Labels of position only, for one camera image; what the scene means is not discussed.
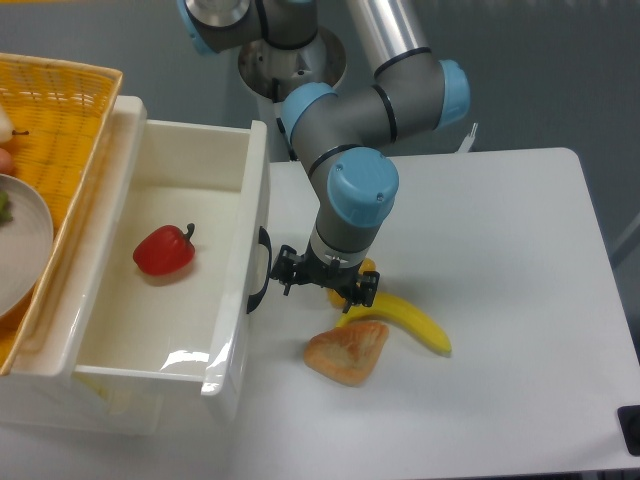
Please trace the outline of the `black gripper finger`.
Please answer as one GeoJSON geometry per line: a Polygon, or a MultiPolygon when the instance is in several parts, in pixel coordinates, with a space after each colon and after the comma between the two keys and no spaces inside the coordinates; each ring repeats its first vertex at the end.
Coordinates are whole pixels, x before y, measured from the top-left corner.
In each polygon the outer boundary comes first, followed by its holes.
{"type": "Polygon", "coordinates": [[[378,290],[379,280],[380,273],[376,270],[356,273],[345,286],[341,287],[341,296],[345,300],[342,312],[348,313],[353,306],[371,307],[378,290]]]}
{"type": "Polygon", "coordinates": [[[303,264],[303,257],[289,245],[282,245],[274,261],[270,279],[276,280],[283,286],[283,295],[288,296],[293,285],[299,284],[299,267],[303,264]]]}

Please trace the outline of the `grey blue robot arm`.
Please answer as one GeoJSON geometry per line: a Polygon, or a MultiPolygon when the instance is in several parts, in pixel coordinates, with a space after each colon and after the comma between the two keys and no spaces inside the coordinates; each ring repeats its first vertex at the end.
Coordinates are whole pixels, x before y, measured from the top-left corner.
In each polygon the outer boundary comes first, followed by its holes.
{"type": "Polygon", "coordinates": [[[341,96],[346,55],[318,21],[314,1],[182,1],[202,54],[237,49],[244,84],[268,102],[276,138],[300,162],[319,201],[304,252],[283,246],[269,275],[284,287],[314,284],[348,306],[369,307],[379,275],[362,265],[399,188],[382,148],[444,128],[469,111],[462,68],[436,58],[411,1],[347,5],[374,82],[341,96]]]}

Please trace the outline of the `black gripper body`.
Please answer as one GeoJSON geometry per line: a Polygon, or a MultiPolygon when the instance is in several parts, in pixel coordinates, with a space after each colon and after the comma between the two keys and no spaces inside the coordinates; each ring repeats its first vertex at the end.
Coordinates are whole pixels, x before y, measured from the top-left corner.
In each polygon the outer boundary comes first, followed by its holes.
{"type": "Polygon", "coordinates": [[[360,287],[358,286],[359,268],[361,263],[344,267],[338,260],[329,263],[322,261],[308,247],[302,255],[302,260],[295,265],[294,284],[314,284],[320,287],[335,290],[345,299],[360,299],[360,287]]]}

